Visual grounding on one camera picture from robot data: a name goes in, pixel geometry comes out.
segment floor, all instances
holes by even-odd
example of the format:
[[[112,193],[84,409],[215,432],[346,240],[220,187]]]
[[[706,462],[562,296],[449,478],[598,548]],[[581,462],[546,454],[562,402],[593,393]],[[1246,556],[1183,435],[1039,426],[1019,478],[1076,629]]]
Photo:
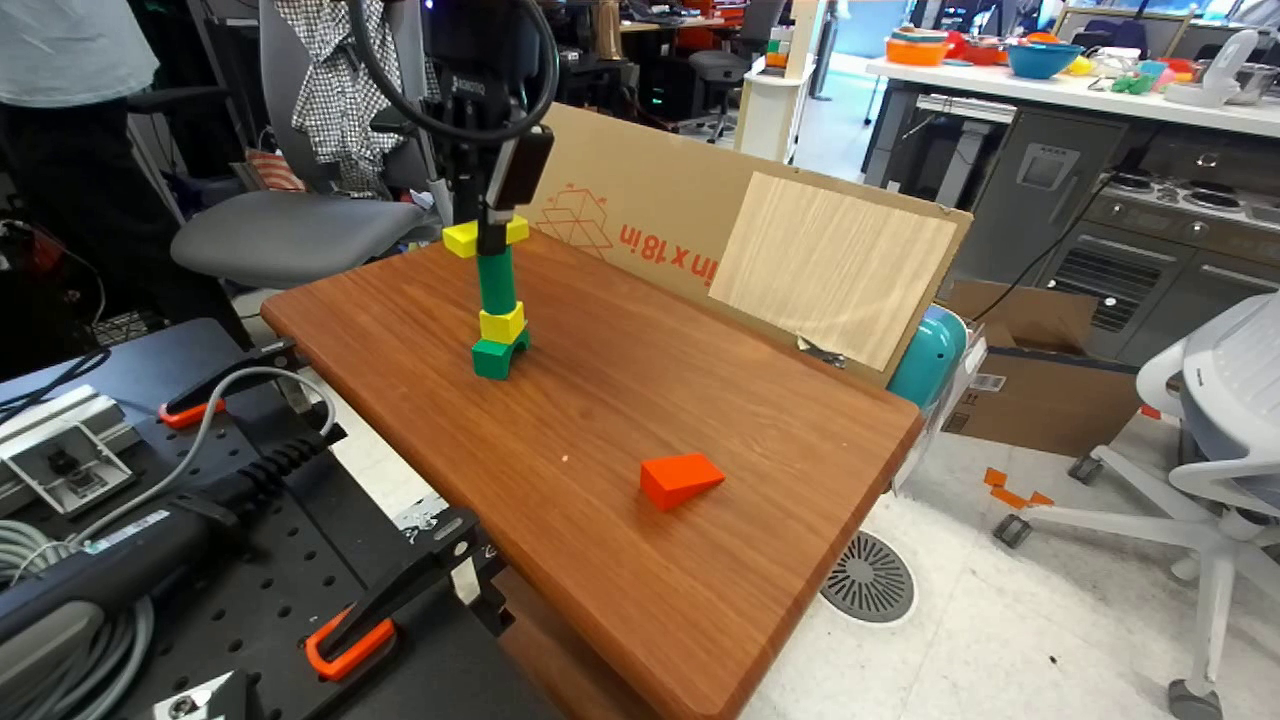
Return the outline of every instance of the floor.
[[[854,179],[872,82],[835,73],[830,102],[803,115],[798,170]],[[337,457],[387,517],[413,526],[440,508],[416,472],[367,426]],[[888,539],[916,577],[916,603],[897,625],[859,625],[811,602],[780,662],[747,702],[747,720],[1159,720],[1164,685],[1188,673],[1196,591],[1172,581],[1167,552],[1093,538],[1032,532],[1008,552],[992,539],[1002,508],[985,472],[1016,493],[1048,493],[1078,508],[1139,508],[1116,480],[1067,480],[1067,457],[936,435],[888,493],[865,532]],[[1274,715],[1274,610],[1237,590],[1220,691],[1228,720]]]

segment plastic container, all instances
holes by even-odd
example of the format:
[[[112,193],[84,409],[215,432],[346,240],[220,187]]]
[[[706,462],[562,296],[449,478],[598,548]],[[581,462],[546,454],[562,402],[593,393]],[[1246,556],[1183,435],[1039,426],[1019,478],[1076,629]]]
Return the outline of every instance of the plastic container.
[[[1076,43],[1008,43],[1002,52],[1008,73],[1022,82],[1050,82],[1078,57]]]
[[[945,63],[946,43],[910,43],[910,39],[888,39],[884,43],[888,63]]]

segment black cable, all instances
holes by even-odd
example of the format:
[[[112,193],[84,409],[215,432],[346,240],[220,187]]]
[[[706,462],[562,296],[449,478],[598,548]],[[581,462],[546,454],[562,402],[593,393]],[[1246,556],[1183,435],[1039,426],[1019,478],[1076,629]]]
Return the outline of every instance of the black cable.
[[[10,419],[10,415],[19,415],[19,413],[33,409],[33,404],[45,404],[45,395],[52,395],[60,383],[70,383],[70,381],[105,367],[109,356],[112,356],[112,347],[101,347],[101,351],[91,351],[91,356],[77,356],[77,360],[70,360],[64,372],[55,372],[46,383],[0,402],[0,426]]]
[[[980,310],[980,314],[971,315],[971,326],[980,326],[985,315],[992,315],[992,314],[1032,275],[1032,267],[1043,266],[1043,255],[1050,255],[1065,240],[1071,240],[1071,231],[1076,231],[1076,224],[1083,222],[1087,206],[1105,193],[1105,179],[1109,179],[1109,174],[1099,174],[1099,178],[1093,179],[1093,193],[1087,193],[1083,206],[1071,213],[1067,229],[1065,229],[1061,237],[1050,237],[1050,240],[1002,286],[1002,293],[999,293],[986,310]]]
[[[530,21],[537,36],[538,36],[538,60],[544,60],[544,82],[538,82],[538,102],[529,109],[529,115],[509,122],[504,128],[451,128],[436,115],[425,115],[421,109],[413,109],[399,88],[387,82],[384,63],[371,52],[371,36],[367,36],[367,17],[360,0],[346,0],[346,17],[353,17],[353,39],[357,39],[357,60],[365,63],[367,82],[377,85],[377,92],[384,92],[384,102],[405,112],[413,125],[451,136],[451,140],[467,140],[467,145],[504,145],[515,140],[524,131],[530,131],[550,102],[554,102],[554,85],[560,85],[560,52],[554,52],[554,32],[546,25],[546,17],[537,8],[537,0],[521,0],[524,17]]]

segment person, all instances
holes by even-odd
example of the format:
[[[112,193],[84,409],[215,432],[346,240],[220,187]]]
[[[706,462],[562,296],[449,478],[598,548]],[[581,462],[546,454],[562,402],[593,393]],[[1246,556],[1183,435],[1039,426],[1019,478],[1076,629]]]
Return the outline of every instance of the person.
[[[248,343],[229,293],[172,266],[180,222],[132,157],[127,96],[153,77],[127,0],[0,3],[0,140],[26,215],[105,275],[112,305],[215,315]]]

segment cardboard box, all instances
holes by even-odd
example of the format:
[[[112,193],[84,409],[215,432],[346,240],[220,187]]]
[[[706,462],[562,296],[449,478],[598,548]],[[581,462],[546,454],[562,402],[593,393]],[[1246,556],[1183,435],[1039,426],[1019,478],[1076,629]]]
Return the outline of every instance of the cardboard box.
[[[945,310],[977,319],[999,293],[1002,286],[960,282]],[[1093,310],[1093,296],[1016,288],[985,314],[992,351],[945,428],[1061,457],[1109,446],[1139,395],[1133,367],[1083,356]]]
[[[967,231],[967,213],[957,207],[581,109],[550,109],[546,128],[554,150],[529,206],[537,231],[772,341],[808,337],[879,383]],[[777,286],[747,275],[780,259],[793,275]]]

